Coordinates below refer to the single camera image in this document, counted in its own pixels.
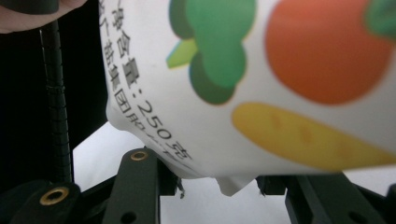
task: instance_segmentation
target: black plastic part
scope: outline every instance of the black plastic part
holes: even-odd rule
[[[380,194],[377,194],[369,189],[365,189],[359,185],[355,185],[361,195],[369,202],[369,204],[381,215],[384,216],[386,208],[386,198]]]
[[[284,195],[286,192],[286,186],[281,176],[260,175],[256,181],[262,195]]]
[[[88,1],[59,19],[70,149],[106,122],[97,8],[98,1]],[[35,179],[55,182],[38,29],[0,34],[0,64],[0,193]]]
[[[58,22],[40,29],[41,45],[47,75],[47,93],[55,163],[55,181],[73,181],[73,155],[69,146],[61,39]]]
[[[389,187],[385,199],[385,220],[388,223],[396,223],[396,184]]]
[[[157,165],[160,195],[175,196],[179,180],[178,176],[170,171],[161,160],[158,160]]]
[[[386,223],[343,174],[293,176],[287,187],[293,224]]]
[[[63,200],[55,204],[42,204],[40,200],[46,193],[53,189],[66,188],[67,194]],[[63,194],[53,193],[49,199],[59,199]],[[12,218],[10,224],[42,224],[42,223],[78,223],[79,210],[78,200],[80,196],[79,187],[73,183],[58,183],[35,193],[26,204]]]
[[[0,194],[0,223],[9,223],[36,191],[49,185],[48,180],[34,180]]]
[[[135,153],[143,156],[141,160],[131,159]],[[104,224],[160,223],[157,160],[156,153],[147,148],[132,150],[122,157]]]
[[[82,218],[84,224],[102,223],[107,201],[113,189],[115,179],[116,177],[113,176],[82,192],[82,200],[87,207],[87,211]]]

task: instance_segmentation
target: tomato illustration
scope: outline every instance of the tomato illustration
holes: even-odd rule
[[[368,0],[284,0],[264,46],[277,78],[306,99],[337,105],[359,99],[385,75],[392,42],[369,32]]]

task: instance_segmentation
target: plastic bag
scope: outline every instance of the plastic bag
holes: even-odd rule
[[[107,117],[227,195],[395,163],[395,29],[374,34],[376,3],[100,1]]]

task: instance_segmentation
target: green broccoli graphic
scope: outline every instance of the green broccoli graphic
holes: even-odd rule
[[[366,10],[366,24],[377,35],[396,41],[396,1],[373,0]]]
[[[169,19],[181,41],[169,68],[190,63],[195,92],[214,105],[227,102],[245,74],[242,41],[254,21],[255,0],[172,0]]]

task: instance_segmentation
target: black metal rod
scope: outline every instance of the black metal rod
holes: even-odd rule
[[[69,146],[58,22],[53,21],[43,26],[40,29],[40,36],[47,76],[55,181],[73,182],[73,154]]]

